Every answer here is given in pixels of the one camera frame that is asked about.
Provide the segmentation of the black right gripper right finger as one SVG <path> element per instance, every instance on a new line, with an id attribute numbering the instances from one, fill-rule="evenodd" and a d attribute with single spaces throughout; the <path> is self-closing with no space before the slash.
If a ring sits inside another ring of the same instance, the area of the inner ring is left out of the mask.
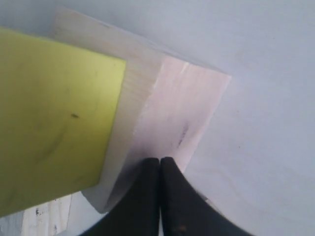
<path id="1" fill-rule="evenodd" d="M 175 161 L 160 162 L 160 207 L 165 236 L 247 236 L 209 206 L 185 179 Z"/>

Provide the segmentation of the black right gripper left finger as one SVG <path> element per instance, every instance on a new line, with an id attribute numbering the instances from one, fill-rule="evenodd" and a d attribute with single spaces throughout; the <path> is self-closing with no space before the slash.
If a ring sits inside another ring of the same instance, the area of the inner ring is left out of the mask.
<path id="1" fill-rule="evenodd" d="M 146 158 L 125 196 L 85 236 L 157 236 L 159 160 Z"/>

